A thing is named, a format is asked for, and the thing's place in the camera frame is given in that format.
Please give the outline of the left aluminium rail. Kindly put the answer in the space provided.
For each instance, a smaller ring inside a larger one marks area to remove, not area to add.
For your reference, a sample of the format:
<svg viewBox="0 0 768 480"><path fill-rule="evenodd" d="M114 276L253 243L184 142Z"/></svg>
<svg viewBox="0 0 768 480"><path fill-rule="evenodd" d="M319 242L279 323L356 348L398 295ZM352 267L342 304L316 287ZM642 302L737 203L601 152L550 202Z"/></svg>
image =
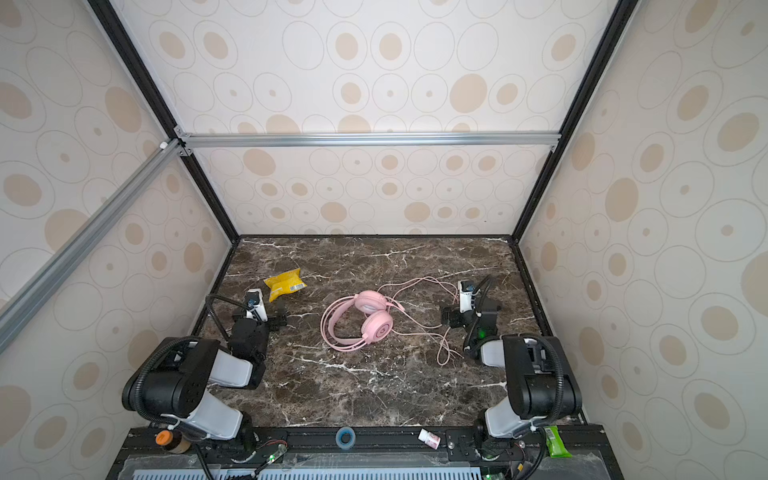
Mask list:
<svg viewBox="0 0 768 480"><path fill-rule="evenodd" d="M179 139L170 139L164 147L157 149L8 301L1 311L2 350L8 348L148 185L181 151L182 143Z"/></svg>

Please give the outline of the left black frame post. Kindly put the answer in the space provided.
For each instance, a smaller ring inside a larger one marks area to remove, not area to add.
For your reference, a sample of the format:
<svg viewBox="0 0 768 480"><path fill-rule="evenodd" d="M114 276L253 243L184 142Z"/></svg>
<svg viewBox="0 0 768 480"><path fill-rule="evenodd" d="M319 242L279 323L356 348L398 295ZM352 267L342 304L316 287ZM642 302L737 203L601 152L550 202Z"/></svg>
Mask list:
<svg viewBox="0 0 768 480"><path fill-rule="evenodd" d="M179 140L185 148L185 153L181 155L181 160L187 172L198 187L198 190L208 204L208 207L211 209L211 212L219 226L222 228L225 236L232 244L236 244L240 238L240 234L237 232L229 215L226 213L222 202L215 193L212 184L198 162L198 159L181 138L181 130L178 122L171 112L150 71L145 65L140 53L136 49L128 31L119 19L118 12L110 1L88 0L87 4L93 11L98 23L101 25L112 46L115 48L123 65L137 85L164 133L171 140Z"/></svg>

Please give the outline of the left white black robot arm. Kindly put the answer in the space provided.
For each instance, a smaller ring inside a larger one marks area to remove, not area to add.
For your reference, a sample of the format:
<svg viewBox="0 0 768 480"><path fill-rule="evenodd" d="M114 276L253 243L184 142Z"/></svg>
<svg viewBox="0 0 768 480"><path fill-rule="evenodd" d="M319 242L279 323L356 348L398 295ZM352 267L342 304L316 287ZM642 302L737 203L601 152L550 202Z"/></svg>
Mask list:
<svg viewBox="0 0 768 480"><path fill-rule="evenodd" d="M262 292L240 302L219 294L205 308L225 345L199 336L167 337L126 382L121 401L128 411L164 424L192 440L257 441L249 414L227 406L211 386L256 389L266 372L269 336L287 324L282 302L270 314Z"/></svg>

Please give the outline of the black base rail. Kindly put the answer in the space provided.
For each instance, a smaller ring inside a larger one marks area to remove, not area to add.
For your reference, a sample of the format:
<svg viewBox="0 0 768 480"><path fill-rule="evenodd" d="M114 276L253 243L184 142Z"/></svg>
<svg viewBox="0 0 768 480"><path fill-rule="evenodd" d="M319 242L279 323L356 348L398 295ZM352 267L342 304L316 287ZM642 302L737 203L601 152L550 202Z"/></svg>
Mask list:
<svg viewBox="0 0 768 480"><path fill-rule="evenodd" d="M258 428L251 454L204 441L184 454L155 443L156 429L130 431L110 479L620 479L603 427L565 425L559 433L571 458L549 457L538 433L518 440L476 439L476 427L352 427L356 442L343 451L340 428ZM434 450L421 429L441 438Z"/></svg>

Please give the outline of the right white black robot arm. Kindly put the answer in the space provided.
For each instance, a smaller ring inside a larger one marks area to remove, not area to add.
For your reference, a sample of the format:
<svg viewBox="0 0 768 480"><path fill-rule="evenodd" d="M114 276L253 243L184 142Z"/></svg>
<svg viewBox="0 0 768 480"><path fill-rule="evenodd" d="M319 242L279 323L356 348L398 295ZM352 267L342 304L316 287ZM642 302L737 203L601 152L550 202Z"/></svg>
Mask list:
<svg viewBox="0 0 768 480"><path fill-rule="evenodd" d="M456 307L441 310L442 323L462 328L463 355L505 371L506 397L476 421L476 439L517 439L577 415L582 394L560 340L536 333L502 335L500 302L489 298L494 278L457 283Z"/></svg>

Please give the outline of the orange-capped brown bottle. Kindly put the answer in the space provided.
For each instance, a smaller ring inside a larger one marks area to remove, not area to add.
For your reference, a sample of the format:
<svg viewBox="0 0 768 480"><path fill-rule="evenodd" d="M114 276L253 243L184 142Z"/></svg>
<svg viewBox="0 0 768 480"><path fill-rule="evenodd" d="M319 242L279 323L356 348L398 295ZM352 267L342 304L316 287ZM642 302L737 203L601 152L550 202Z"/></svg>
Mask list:
<svg viewBox="0 0 768 480"><path fill-rule="evenodd" d="M155 436L155 443L170 454L184 454L191 448L191 442L182 433L162 430Z"/></svg>

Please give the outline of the small white pink box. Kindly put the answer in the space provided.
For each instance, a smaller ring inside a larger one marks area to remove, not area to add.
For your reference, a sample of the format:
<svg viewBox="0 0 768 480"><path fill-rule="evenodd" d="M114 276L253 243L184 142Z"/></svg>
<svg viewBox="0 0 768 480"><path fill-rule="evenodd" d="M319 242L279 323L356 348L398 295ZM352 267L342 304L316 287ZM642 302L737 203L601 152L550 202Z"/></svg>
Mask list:
<svg viewBox="0 0 768 480"><path fill-rule="evenodd" d="M426 429L420 430L418 440L434 450L437 450L441 443L441 438L437 434Z"/></svg>

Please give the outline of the blue tape roll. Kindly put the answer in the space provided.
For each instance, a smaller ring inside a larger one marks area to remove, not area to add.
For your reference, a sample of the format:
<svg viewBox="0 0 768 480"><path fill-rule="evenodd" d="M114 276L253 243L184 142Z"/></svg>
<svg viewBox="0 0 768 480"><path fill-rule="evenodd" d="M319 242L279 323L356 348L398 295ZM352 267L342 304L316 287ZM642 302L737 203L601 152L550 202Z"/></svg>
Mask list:
<svg viewBox="0 0 768 480"><path fill-rule="evenodd" d="M356 442L356 433L354 429L349 426L340 428L336 432L335 442L339 449L343 451L351 450Z"/></svg>

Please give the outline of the aluminium rail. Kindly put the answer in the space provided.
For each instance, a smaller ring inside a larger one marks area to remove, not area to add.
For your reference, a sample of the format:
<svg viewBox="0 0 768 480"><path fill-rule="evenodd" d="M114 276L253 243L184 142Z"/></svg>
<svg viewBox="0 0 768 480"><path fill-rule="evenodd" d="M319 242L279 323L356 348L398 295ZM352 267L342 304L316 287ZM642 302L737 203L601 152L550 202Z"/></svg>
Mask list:
<svg viewBox="0 0 768 480"><path fill-rule="evenodd" d="M157 149L8 301L1 311L2 350L8 348L148 185L181 151L182 143L179 139L170 139L164 147Z"/></svg>
<svg viewBox="0 0 768 480"><path fill-rule="evenodd" d="M307 134L190 134L181 140L191 148L292 148L373 146L556 146L561 135L554 131L522 132L371 132Z"/></svg>

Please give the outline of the green packet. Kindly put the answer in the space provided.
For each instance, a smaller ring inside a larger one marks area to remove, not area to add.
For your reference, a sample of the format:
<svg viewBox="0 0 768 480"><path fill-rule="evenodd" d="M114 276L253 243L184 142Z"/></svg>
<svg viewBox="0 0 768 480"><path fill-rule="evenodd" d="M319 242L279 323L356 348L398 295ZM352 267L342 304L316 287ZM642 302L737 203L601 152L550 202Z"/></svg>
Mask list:
<svg viewBox="0 0 768 480"><path fill-rule="evenodd" d="M557 426L543 428L546 436L546 444L550 458L571 458L572 454L566 448Z"/></svg>

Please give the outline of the back aluminium rail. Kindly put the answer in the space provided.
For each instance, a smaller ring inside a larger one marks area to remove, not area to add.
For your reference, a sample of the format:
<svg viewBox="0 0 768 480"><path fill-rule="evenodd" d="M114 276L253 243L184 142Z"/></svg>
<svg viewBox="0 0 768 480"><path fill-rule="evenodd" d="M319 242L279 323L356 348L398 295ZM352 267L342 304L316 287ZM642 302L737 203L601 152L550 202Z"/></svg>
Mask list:
<svg viewBox="0 0 768 480"><path fill-rule="evenodd" d="M190 134L181 140L191 148L292 148L373 146L556 146L561 135L554 131L522 132L371 132L307 134Z"/></svg>

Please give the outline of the yellow snack packet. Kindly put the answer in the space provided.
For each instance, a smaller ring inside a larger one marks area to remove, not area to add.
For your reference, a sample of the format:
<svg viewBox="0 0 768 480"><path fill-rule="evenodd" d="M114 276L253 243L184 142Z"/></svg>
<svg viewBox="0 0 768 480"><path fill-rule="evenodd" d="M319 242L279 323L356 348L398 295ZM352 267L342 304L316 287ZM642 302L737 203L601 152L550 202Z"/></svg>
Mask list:
<svg viewBox="0 0 768 480"><path fill-rule="evenodd" d="M296 268L279 275L267 278L264 284L270 290L269 302L275 302L279 297L298 292L306 287L300 277L301 269Z"/></svg>

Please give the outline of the right black frame post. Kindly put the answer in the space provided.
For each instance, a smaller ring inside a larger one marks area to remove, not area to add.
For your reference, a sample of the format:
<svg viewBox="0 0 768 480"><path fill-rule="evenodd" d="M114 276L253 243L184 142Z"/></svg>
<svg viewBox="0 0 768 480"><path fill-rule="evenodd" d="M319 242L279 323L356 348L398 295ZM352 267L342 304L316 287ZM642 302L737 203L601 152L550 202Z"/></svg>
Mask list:
<svg viewBox="0 0 768 480"><path fill-rule="evenodd" d="M518 223L511 234L510 244L512 246L520 244L638 3L638 0L620 0L617 2L559 130L558 144L547 156Z"/></svg>

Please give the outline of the pink cat-ear headphones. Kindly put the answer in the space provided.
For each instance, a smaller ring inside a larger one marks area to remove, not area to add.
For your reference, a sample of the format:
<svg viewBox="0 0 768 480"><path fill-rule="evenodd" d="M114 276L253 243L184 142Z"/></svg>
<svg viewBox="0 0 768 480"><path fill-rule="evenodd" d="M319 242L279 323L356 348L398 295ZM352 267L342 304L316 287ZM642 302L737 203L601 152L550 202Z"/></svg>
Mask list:
<svg viewBox="0 0 768 480"><path fill-rule="evenodd" d="M336 324L350 309L355 309L365 317L360 327L360 335L355 338L341 338L335 333ZM373 290L365 290L355 295L345 296L329 305L321 316L320 334L324 342L338 352L354 352L367 345L385 339L393 330L394 320L391 310L405 312L403 306L394 298Z"/></svg>

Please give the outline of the black frame post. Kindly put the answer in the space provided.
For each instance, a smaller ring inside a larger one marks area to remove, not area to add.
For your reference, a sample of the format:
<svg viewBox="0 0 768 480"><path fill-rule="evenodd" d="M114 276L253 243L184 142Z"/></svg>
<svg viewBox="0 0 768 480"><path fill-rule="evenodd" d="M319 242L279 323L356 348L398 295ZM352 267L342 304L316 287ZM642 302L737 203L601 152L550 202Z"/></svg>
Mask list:
<svg viewBox="0 0 768 480"><path fill-rule="evenodd" d="M520 244L638 3L638 0L620 0L617 2L559 130L558 144L547 156L518 223L511 234L510 244L512 246Z"/></svg>
<svg viewBox="0 0 768 480"><path fill-rule="evenodd" d="M164 133L171 140L179 140L185 148L185 153L181 155L181 160L187 172L198 187L198 190L208 204L208 207L211 209L211 212L219 226L222 228L225 236L232 244L236 244L240 238L240 234L237 232L229 215L226 213L222 202L215 193L212 184L198 162L198 159L181 138L181 130L178 122L171 112L150 71L145 65L140 53L136 49L128 31L119 19L118 12L110 1L88 0L87 4L93 11L98 23L101 25L112 46L115 48L123 65L137 85Z"/></svg>

